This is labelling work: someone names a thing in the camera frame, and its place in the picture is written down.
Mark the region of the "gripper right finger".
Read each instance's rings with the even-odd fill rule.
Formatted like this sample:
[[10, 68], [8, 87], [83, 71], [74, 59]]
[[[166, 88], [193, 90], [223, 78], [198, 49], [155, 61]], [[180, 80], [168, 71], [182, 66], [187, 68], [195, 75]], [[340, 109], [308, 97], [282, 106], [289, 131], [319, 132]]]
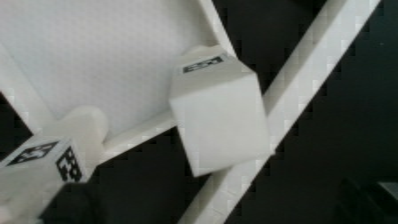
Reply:
[[398, 180], [340, 181], [333, 224], [398, 224]]

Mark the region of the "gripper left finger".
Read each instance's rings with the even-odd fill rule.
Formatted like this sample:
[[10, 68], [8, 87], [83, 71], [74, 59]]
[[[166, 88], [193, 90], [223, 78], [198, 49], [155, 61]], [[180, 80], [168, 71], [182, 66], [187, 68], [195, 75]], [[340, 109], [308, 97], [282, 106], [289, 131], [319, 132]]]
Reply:
[[92, 184], [63, 185], [38, 215], [42, 224], [104, 224], [99, 189]]

